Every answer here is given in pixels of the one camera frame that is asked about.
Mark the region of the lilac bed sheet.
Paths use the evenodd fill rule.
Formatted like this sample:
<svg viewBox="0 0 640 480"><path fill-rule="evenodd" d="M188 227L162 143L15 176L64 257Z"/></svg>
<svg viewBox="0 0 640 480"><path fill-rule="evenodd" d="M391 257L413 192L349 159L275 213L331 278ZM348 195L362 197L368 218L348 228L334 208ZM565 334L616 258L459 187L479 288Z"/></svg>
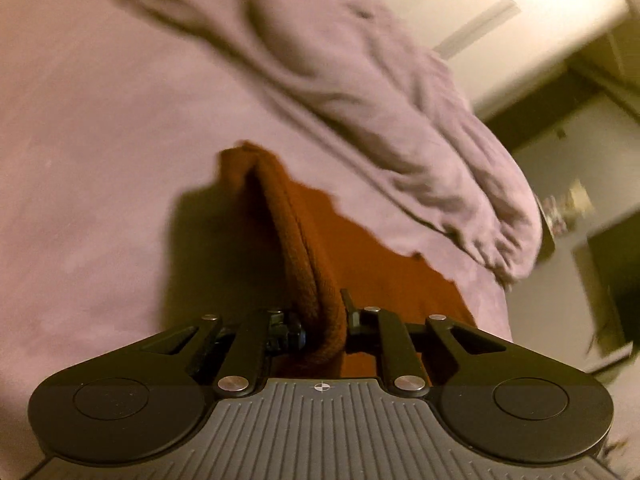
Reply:
<svg viewBox="0 0 640 480"><path fill-rule="evenodd" d="M27 421L50 374L201 313L282 295L231 233L217 158L241 141L511 335L494 274L415 222L303 113L125 0L1 0L1 474L41 460Z"/></svg>

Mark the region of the crumpled lilac blanket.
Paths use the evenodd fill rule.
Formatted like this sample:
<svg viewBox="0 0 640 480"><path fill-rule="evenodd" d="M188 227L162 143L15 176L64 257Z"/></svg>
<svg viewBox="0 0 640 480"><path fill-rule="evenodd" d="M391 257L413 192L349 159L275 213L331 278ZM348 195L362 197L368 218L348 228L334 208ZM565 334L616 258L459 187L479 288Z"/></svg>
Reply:
<svg viewBox="0 0 640 480"><path fill-rule="evenodd" d="M125 0L207 41L409 216L506 284L542 222L520 167L383 0Z"/></svg>

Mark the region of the dark picture frame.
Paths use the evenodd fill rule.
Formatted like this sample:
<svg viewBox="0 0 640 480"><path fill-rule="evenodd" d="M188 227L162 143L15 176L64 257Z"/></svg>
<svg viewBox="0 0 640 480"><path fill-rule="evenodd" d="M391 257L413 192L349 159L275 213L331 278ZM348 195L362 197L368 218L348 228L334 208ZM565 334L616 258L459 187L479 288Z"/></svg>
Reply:
<svg viewBox="0 0 640 480"><path fill-rule="evenodd" d="M639 213L625 214L588 233L572 250L596 328L592 343L605 352L639 348Z"/></svg>

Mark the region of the white wardrobe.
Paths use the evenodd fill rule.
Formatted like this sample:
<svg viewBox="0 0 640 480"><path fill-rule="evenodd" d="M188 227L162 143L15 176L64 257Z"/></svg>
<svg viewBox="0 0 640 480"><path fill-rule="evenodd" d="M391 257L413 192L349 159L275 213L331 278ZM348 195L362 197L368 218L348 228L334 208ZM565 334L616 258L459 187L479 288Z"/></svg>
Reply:
<svg viewBox="0 0 640 480"><path fill-rule="evenodd" d="M488 118L631 14L630 0L385 0Z"/></svg>

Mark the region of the rust red knit garment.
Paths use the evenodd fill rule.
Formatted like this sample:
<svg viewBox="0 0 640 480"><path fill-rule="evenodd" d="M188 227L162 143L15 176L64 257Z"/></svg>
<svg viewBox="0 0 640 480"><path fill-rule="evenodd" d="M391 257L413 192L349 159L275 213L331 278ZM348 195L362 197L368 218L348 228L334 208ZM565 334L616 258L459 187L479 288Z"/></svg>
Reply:
<svg viewBox="0 0 640 480"><path fill-rule="evenodd" d="M291 310L309 349L277 365L284 376L373 377L375 360L345 351L346 290L358 307L380 307L406 323L443 314L474 325L454 282L421 254L402 256L341 216L329 196L295 182L275 154L243 143L218 158L218 182L245 244L244 269L276 281L276 305Z"/></svg>

